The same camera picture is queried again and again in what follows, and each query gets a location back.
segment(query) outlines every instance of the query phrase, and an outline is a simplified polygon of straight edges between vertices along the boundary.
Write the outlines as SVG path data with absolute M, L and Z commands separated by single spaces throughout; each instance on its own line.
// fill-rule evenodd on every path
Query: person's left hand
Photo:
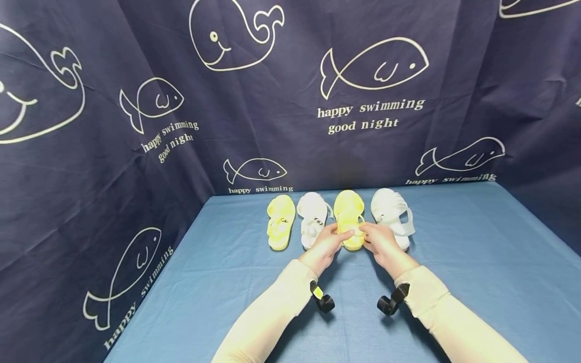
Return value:
M 299 257 L 299 261 L 309 267 L 319 278 L 341 249 L 341 242 L 351 238 L 353 234 L 352 229 L 337 234 L 337 223 L 329 224 L 323 228 L 313 246 Z

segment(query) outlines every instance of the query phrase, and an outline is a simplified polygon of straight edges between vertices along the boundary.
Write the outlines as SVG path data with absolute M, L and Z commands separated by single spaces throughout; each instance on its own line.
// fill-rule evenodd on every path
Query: black clip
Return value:
M 311 281 L 310 287 L 311 293 L 313 294 L 313 299 L 323 314 L 326 314 L 335 308 L 335 302 L 333 301 L 333 298 L 329 295 L 323 295 L 323 290 L 321 290 L 321 288 L 314 280 Z
M 410 284 L 409 283 L 402 283 L 392 294 L 392 298 L 389 299 L 387 296 L 382 296 L 379 298 L 377 302 L 377 308 L 381 310 L 387 316 L 392 316 L 396 313 L 397 309 L 401 302 L 407 297 L 408 292 L 410 291 Z

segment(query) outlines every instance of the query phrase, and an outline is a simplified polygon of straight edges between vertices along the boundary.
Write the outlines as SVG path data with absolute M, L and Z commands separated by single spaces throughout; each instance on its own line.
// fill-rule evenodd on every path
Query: shoe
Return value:
M 359 226 L 365 223 L 362 216 L 365 210 L 363 199 L 354 191 L 342 191 L 335 199 L 333 210 L 337 219 L 337 233 L 347 232 L 350 229 L 355 231 L 353 237 L 343 241 L 343 247 L 350 251 L 359 250 L 364 243 L 364 233 L 359 230 Z
M 407 222 L 400 217 L 407 212 Z M 409 236 L 415 233 L 414 216 L 401 194 L 382 188 L 375 192 L 371 199 L 371 214 L 379 225 L 389 227 L 396 237 L 397 244 L 404 251 L 410 247 Z
M 325 228 L 327 221 L 327 210 L 329 216 L 333 218 L 333 209 L 325 202 L 319 193 L 309 192 L 303 195 L 296 205 L 296 211 L 303 217 L 300 224 L 300 241 L 305 250 L 310 249 L 319 234 Z
M 266 230 L 268 245 L 275 251 L 282 251 L 289 244 L 295 220 L 295 204 L 288 195 L 279 195 L 270 201 L 266 212 L 270 217 Z

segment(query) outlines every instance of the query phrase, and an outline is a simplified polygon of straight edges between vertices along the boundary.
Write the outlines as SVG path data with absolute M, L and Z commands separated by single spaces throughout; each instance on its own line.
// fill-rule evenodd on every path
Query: sleeve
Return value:
M 317 277 L 308 267 L 292 260 L 236 320 L 212 363 L 264 362 L 286 326 L 309 302 L 313 280 Z
M 409 283 L 405 302 L 436 338 L 452 363 L 510 362 L 527 360 L 458 299 L 424 266 L 405 272 L 396 286 Z

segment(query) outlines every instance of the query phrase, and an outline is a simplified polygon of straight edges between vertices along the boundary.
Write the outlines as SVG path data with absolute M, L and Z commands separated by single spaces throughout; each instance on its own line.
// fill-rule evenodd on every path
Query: fish drawing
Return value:
M 538 2 L 530 0 L 501 0 L 498 15 L 503 19 L 530 16 L 563 8 L 564 6 L 572 5 L 579 1 L 581 0 L 544 0 Z
M 0 70 L 0 145 L 30 140 L 76 120 L 85 108 L 77 55 L 66 46 L 52 51 L 48 64 L 14 29 L 0 24 L 0 38 L 0 54 L 7 55 Z
M 370 91 L 395 87 L 422 73 L 429 64 L 424 49 L 414 40 L 404 37 L 385 39 L 367 47 L 341 70 L 335 64 L 331 48 L 321 60 L 321 95 L 329 99 L 339 80 L 351 87 Z M 373 77 L 371 72 L 361 71 L 366 69 L 374 70 Z
M 97 330 L 107 330 L 111 327 L 111 301 L 128 292 L 145 275 L 145 272 L 153 261 L 161 239 L 162 230 L 159 228 L 149 227 L 139 231 L 129 245 L 127 245 L 125 252 L 123 252 L 117 264 L 117 268 L 111 279 L 108 294 L 99 297 L 87 291 L 85 302 L 83 303 L 83 315 L 86 319 L 95 321 L 95 328 Z M 100 305 L 99 303 L 107 303 L 106 317 L 89 312 L 91 310 L 89 304 L 94 306 Z
M 223 168 L 226 172 L 226 179 L 230 184 L 234 184 L 234 179 L 236 179 L 237 175 L 244 179 L 264 181 L 282 178 L 286 175 L 286 170 L 282 165 L 276 161 L 263 158 L 245 161 L 238 169 L 234 169 L 232 164 L 230 164 L 230 159 L 226 159 Z
M 222 15 L 226 14 L 232 18 L 223 19 Z M 240 28 L 236 34 L 230 35 L 237 38 L 229 45 L 227 32 L 221 25 L 223 21 L 232 28 Z M 268 12 L 256 12 L 252 19 L 253 29 L 236 0 L 226 0 L 219 9 L 208 0 L 196 0 L 189 12 L 193 47 L 204 65 L 216 72 L 244 69 L 262 62 L 274 47 L 275 26 L 284 24 L 285 14 L 279 5 L 274 5 Z
M 417 176 L 433 166 L 450 171 L 474 170 L 497 157 L 506 155 L 504 144 L 493 137 L 481 138 L 441 159 L 437 159 L 436 149 L 430 149 L 422 155 L 419 166 L 415 169 Z
M 163 78 L 153 77 L 143 82 L 137 89 L 137 101 L 133 104 L 123 90 L 119 91 L 119 105 L 129 116 L 134 130 L 144 134 L 142 116 L 158 118 L 180 108 L 184 96 L 173 84 Z

